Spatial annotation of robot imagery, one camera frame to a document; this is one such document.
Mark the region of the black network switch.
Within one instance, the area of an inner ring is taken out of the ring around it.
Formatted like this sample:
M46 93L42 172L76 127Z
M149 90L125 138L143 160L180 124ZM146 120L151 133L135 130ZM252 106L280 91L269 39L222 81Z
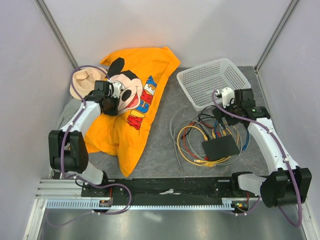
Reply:
M210 162L240 153L240 150L231 135L203 141L202 148Z

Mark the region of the white plastic basket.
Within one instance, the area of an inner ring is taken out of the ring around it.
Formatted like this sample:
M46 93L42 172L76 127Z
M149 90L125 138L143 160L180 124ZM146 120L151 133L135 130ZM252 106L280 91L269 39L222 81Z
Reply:
M251 84L228 58L220 58L179 72L176 76L193 108L200 112L211 106L212 93L224 88L250 89Z

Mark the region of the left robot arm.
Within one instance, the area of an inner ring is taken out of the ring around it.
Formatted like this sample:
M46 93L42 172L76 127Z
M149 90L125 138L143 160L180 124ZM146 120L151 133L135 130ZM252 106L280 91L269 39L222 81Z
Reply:
M84 137L101 114L118 114L123 89L119 82L96 81L94 89L81 99L71 120L48 134L50 167L60 171L63 179L81 180L92 185L92 191L99 197L109 193L110 185L104 181L104 172L89 162Z

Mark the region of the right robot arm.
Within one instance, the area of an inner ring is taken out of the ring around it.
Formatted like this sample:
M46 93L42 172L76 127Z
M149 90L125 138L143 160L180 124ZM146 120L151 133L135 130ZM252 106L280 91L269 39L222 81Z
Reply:
M287 205L301 206L307 198L312 180L311 171L301 168L282 144L271 116L264 106L258 106L250 88L214 90L212 101L218 111L221 126L241 123L257 143L267 164L269 175L237 172L229 191L235 197L246 191L262 198L268 208Z

